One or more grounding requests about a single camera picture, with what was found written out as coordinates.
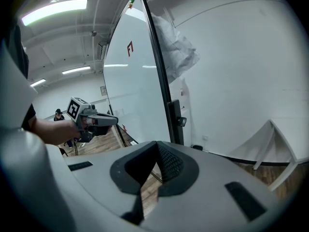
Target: forearm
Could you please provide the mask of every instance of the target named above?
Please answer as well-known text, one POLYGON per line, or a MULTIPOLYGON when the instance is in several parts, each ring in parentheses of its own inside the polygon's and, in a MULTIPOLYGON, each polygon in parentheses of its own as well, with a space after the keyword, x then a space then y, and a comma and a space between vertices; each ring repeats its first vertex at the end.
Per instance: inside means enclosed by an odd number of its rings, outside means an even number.
POLYGON ((80 137, 72 120, 53 122, 35 117, 31 121, 30 128, 31 132, 38 135, 46 144, 51 145, 59 145, 74 137, 80 137))

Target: red marking on whiteboard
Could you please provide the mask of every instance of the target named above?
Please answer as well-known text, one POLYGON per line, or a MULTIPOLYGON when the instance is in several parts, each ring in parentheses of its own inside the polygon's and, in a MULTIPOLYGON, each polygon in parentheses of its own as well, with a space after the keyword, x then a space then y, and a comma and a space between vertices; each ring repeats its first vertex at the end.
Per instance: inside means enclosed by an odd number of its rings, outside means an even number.
POLYGON ((124 131, 125 131, 125 133, 126 133, 126 127, 125 127, 124 125, 122 125, 122 127, 124 128, 124 131))
POLYGON ((130 57, 130 46, 131 46, 131 51, 133 52, 133 44, 132 44, 132 41, 131 41, 130 44, 127 46, 127 54, 129 55, 129 57, 130 57))

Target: black rubber pad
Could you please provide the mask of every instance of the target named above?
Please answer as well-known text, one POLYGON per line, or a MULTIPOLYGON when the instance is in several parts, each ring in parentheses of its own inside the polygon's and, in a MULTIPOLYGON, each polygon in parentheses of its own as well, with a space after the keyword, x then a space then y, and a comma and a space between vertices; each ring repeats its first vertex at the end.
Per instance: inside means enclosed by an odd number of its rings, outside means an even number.
POLYGON ((81 163, 77 163, 77 164, 72 164, 72 165, 68 165, 69 169, 71 171, 75 171, 75 170, 79 170, 82 168, 86 168, 86 167, 90 167, 93 164, 89 161, 85 161, 85 162, 81 162, 81 163))
POLYGON ((239 182, 231 182, 225 185, 244 215, 252 221, 266 212, 266 209, 249 193, 249 191, 239 182))

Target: ceiling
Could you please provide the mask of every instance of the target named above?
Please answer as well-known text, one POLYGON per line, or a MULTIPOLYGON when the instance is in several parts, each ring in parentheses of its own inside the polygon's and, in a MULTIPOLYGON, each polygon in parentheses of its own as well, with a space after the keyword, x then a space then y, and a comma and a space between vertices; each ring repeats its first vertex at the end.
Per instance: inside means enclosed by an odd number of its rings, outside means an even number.
POLYGON ((24 26, 19 19, 22 43, 29 58, 28 80, 33 83, 46 79, 43 85, 36 88, 81 74, 102 72, 102 61, 97 58, 97 45, 108 40, 109 33, 129 0, 99 0, 94 28, 97 34, 92 37, 90 32, 93 30, 97 1, 88 0, 85 10, 50 15, 28 26, 24 26), (62 74, 62 71, 82 66, 90 66, 91 69, 82 73, 62 74))

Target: whiteboard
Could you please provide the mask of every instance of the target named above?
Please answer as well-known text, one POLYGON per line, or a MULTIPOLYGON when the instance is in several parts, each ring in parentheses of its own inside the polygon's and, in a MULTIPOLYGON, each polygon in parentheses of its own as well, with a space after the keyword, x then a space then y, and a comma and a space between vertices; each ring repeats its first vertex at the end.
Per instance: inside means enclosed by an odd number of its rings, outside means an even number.
POLYGON ((135 0, 121 15, 104 61, 105 85, 118 125, 134 140, 170 142, 145 14, 135 0))

